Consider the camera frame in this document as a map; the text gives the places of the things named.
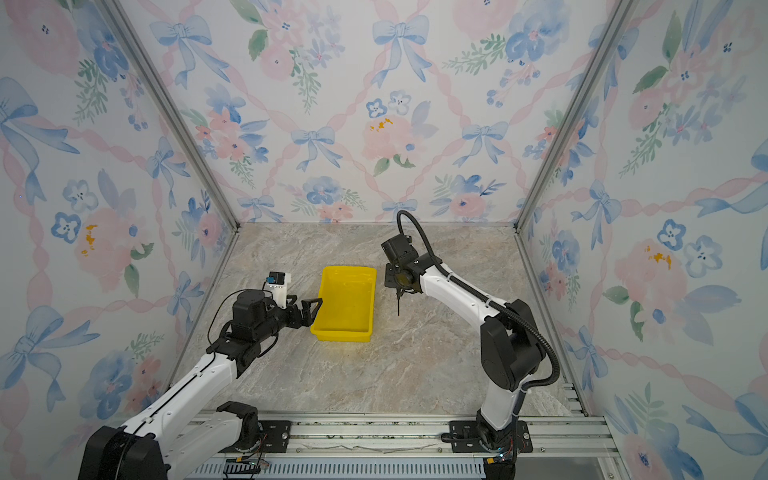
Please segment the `yellow plastic bin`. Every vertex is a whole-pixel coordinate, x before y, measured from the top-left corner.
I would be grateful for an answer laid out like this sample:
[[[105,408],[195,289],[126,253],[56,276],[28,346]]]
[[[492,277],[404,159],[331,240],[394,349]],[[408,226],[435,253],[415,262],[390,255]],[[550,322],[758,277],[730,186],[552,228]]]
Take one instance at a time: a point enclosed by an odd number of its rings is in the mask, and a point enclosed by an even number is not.
[[[373,333],[375,268],[328,266],[318,292],[323,300],[311,333],[325,342],[368,343]]]

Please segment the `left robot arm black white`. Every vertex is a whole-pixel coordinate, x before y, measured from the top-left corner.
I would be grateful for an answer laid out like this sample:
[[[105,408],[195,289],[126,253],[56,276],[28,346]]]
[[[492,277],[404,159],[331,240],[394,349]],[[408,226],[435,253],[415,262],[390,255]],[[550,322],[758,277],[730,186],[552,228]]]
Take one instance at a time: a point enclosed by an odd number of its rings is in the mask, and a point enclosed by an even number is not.
[[[104,426],[86,443],[81,479],[184,479],[215,454],[233,449],[245,460],[269,435],[256,407],[220,405],[202,424],[190,421],[225,387],[275,345],[285,328],[310,327],[320,298],[287,296],[278,303],[267,290],[233,293],[232,317],[181,380],[119,427]]]

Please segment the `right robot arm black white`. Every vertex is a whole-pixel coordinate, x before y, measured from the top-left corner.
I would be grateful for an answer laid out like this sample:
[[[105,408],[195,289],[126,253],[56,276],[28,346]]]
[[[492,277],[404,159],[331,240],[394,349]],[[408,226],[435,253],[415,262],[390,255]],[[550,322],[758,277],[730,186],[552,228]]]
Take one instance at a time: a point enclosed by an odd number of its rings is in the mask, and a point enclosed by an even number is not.
[[[489,385],[476,417],[477,442],[490,452],[512,451],[533,375],[547,358],[530,308],[521,300],[503,303],[467,283],[439,258],[419,254],[404,234],[383,242],[382,250],[387,257],[386,287],[398,296],[436,299],[478,331]]]

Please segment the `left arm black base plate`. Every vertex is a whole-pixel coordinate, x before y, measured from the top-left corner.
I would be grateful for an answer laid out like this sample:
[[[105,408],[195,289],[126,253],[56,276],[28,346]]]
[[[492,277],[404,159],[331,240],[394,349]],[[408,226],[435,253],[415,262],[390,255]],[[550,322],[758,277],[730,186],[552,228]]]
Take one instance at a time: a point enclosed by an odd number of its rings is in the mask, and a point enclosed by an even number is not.
[[[227,454],[285,453],[288,449],[292,422],[289,420],[260,420],[249,428],[234,445],[221,450]]]

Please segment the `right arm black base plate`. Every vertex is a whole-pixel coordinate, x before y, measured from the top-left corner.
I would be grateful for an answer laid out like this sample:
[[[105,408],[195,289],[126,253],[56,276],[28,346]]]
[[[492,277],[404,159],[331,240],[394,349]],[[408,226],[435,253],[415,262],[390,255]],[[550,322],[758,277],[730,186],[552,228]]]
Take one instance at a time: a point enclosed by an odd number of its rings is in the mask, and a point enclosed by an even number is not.
[[[448,431],[440,440],[451,446],[453,453],[487,453],[506,455],[531,453],[533,444],[528,425],[517,419],[502,430],[495,430],[483,420],[448,423]]]

